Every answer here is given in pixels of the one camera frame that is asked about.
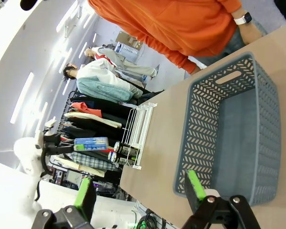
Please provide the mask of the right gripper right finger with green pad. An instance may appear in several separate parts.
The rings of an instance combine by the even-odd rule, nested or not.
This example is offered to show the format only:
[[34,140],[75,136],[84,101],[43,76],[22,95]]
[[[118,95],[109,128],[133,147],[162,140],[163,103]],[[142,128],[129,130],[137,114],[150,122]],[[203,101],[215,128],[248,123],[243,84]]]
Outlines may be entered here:
[[234,195],[225,200],[207,195],[194,170],[186,171],[184,190],[193,213],[184,229],[210,229],[213,224],[223,229],[261,229],[244,196]]

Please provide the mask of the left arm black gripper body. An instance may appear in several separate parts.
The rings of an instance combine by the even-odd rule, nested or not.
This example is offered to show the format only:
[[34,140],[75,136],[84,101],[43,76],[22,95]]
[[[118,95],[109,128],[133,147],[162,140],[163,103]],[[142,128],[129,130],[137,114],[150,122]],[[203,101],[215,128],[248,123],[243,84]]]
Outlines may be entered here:
[[43,136],[43,156],[50,155],[60,155],[63,154],[62,148],[60,147],[61,143],[61,135],[60,134],[52,134],[52,135],[44,135]]

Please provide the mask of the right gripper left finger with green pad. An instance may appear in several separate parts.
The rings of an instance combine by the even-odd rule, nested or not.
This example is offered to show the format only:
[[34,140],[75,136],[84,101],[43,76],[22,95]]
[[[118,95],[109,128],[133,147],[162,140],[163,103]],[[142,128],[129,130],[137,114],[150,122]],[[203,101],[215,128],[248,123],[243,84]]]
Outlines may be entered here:
[[73,205],[57,212],[41,209],[36,214],[31,229],[94,229],[91,225],[97,194],[93,181],[84,178]]

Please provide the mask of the black Pepsi can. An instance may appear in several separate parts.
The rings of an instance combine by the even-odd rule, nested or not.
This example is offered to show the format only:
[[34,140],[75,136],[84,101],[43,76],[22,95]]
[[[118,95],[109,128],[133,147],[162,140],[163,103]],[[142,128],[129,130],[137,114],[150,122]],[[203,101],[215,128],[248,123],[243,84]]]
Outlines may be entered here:
[[139,149],[135,148],[131,145],[122,143],[117,141],[114,145],[114,151],[116,153],[122,154],[122,155],[126,155],[126,156],[137,156],[137,154],[139,153]]
[[119,165],[129,165],[129,166],[133,166],[136,160],[136,157],[133,156],[126,156],[123,154],[119,154],[116,152],[110,152],[108,154],[108,159],[112,162],[112,163],[116,163]]

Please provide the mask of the blue-grey plastic lattice basket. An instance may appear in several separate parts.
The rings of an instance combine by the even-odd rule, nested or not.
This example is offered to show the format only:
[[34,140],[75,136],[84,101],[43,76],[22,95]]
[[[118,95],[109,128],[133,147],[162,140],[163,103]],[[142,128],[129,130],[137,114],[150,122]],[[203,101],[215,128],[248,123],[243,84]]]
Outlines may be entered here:
[[260,205],[276,196],[281,162],[278,92],[251,52],[191,82],[173,192],[194,170],[204,188]]

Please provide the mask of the person's right forearm orange sleeve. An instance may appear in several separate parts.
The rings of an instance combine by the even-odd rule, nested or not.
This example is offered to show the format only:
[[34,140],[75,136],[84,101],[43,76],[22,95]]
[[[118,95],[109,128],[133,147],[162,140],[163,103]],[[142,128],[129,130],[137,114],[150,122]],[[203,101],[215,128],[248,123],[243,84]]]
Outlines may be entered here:
[[178,51],[172,51],[169,50],[167,47],[161,47],[158,50],[158,52],[163,54],[169,61],[174,63],[178,68],[184,69],[189,74],[195,74],[201,70],[196,65],[196,63],[188,59],[188,56],[185,56]]

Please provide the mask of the person's left forearm orange sleeve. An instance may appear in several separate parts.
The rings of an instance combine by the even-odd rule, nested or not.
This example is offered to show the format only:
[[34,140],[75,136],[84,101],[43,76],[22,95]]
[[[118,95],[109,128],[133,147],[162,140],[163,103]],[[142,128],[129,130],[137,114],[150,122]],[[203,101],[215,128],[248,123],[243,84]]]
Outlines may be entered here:
[[232,15],[233,18],[239,19],[243,17],[246,11],[242,7],[240,0],[216,0],[226,9],[228,13]]

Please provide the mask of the person's left hand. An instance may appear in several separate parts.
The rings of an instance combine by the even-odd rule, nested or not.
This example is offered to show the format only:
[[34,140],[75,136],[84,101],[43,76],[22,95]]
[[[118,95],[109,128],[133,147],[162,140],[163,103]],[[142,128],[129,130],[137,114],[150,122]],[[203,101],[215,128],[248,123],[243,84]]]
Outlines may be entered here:
[[252,22],[238,25],[238,28],[245,45],[262,37],[261,31]]

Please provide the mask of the clothes rack with hanging garments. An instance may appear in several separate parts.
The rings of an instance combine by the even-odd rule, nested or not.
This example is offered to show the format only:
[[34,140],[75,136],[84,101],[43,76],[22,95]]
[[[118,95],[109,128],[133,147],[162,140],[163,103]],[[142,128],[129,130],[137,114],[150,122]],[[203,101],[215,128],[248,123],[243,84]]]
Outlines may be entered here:
[[88,167],[99,170],[104,172],[105,181],[119,183],[123,166],[113,164],[108,154],[117,141],[125,139],[125,131],[135,116],[135,109],[130,106],[70,92],[58,125],[61,139],[106,137],[108,149],[74,151],[65,154],[65,158],[76,163],[77,169]]

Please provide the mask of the black-haired mannequin in white shirt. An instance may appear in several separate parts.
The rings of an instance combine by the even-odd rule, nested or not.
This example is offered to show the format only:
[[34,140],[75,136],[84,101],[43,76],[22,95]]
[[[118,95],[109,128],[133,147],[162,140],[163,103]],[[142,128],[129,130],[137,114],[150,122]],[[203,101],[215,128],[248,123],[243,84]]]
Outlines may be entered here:
[[80,93],[114,103],[132,103],[143,95],[143,91],[121,79],[109,66],[106,59],[98,59],[82,68],[69,63],[62,71],[66,80],[75,80]]

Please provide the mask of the mannequin in grey clothes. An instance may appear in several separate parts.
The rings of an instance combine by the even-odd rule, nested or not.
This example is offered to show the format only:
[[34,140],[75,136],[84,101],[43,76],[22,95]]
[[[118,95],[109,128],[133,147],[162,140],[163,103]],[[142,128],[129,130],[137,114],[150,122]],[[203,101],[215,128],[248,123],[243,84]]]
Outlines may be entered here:
[[112,49],[104,47],[87,48],[84,51],[84,54],[94,60],[101,58],[107,59],[116,70],[136,80],[143,81],[142,78],[144,76],[153,78],[158,74],[158,70],[156,68],[136,65],[133,62],[126,60],[124,56],[116,53]]

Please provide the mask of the blue and white storage rack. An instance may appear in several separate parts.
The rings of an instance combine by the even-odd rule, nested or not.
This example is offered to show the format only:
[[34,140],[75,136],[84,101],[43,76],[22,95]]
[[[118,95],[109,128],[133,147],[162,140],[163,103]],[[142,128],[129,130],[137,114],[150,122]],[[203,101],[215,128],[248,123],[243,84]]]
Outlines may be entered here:
[[130,47],[124,43],[118,42],[116,44],[115,50],[116,53],[125,57],[126,60],[135,63],[139,56],[139,51],[133,47]]

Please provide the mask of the person in orange hoodie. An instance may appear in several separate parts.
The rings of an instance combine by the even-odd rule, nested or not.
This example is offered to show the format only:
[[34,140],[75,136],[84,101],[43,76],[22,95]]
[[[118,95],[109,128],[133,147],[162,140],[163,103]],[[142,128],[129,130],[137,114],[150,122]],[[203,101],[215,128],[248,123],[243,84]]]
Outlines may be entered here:
[[[196,65],[209,66],[246,46],[234,18],[216,0],[87,1],[99,16],[148,47],[178,51]],[[251,22],[266,35],[259,22]]]

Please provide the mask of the white smart watch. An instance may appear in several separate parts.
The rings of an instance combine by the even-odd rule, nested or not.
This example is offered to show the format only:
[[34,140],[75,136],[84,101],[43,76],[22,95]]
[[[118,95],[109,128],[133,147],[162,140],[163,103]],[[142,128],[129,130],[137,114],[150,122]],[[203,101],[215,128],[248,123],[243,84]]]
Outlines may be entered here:
[[243,25],[252,21],[252,16],[249,12],[245,13],[241,18],[234,19],[236,25]]

